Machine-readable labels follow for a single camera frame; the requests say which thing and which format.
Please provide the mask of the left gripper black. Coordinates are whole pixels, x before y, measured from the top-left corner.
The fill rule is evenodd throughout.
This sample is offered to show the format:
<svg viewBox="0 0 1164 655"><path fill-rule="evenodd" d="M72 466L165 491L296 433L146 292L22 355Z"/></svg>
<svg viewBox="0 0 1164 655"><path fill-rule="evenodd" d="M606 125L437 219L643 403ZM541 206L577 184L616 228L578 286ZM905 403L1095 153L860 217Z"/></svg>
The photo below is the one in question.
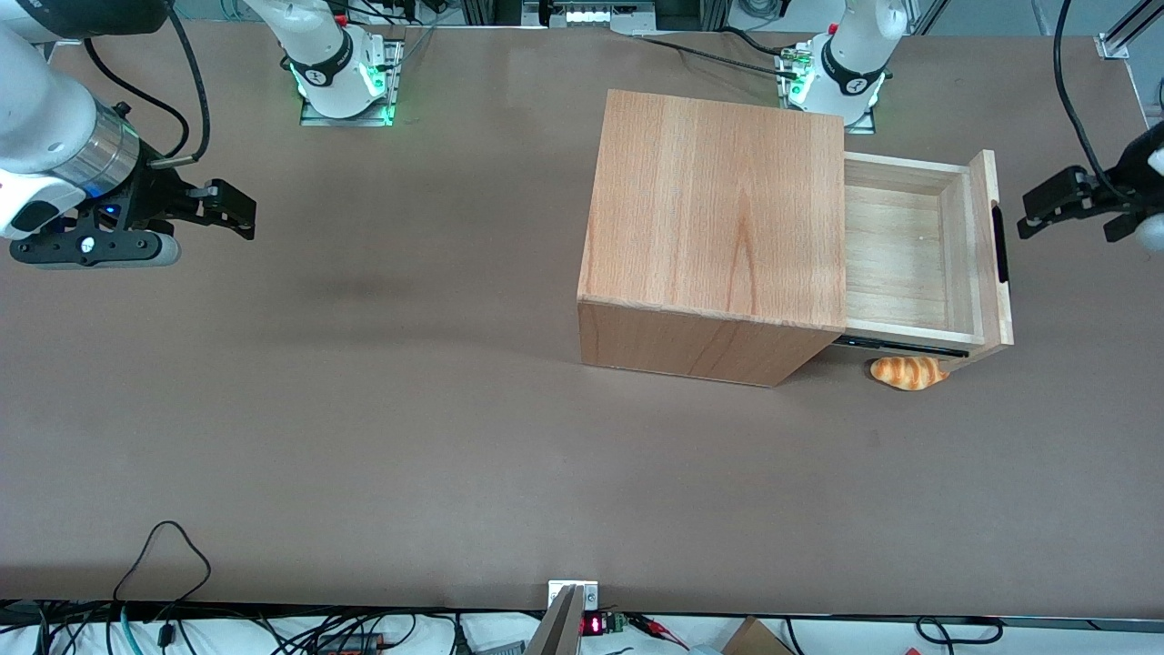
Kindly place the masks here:
<svg viewBox="0 0 1164 655"><path fill-rule="evenodd" d="M1094 181L1084 166L1069 166L1023 195L1024 218L1018 238L1031 238L1052 223L1055 215L1076 215L1092 207L1103 213L1161 213L1163 123L1148 128L1124 145L1114 166L1096 173Z"/></svg>

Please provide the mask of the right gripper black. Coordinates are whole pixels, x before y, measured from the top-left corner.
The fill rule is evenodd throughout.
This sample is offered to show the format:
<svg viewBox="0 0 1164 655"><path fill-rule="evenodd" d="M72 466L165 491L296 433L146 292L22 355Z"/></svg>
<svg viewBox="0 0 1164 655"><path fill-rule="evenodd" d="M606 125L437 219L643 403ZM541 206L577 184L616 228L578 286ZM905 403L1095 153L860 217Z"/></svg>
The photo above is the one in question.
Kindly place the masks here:
<svg viewBox="0 0 1164 655"><path fill-rule="evenodd" d="M149 229L172 235L173 221L190 221L211 227L201 205L217 205L217 213L232 232L244 240L255 238L256 202L223 179L192 186L175 170L137 171L108 194L90 198L69 215L69 228L101 225L112 229Z"/></svg>

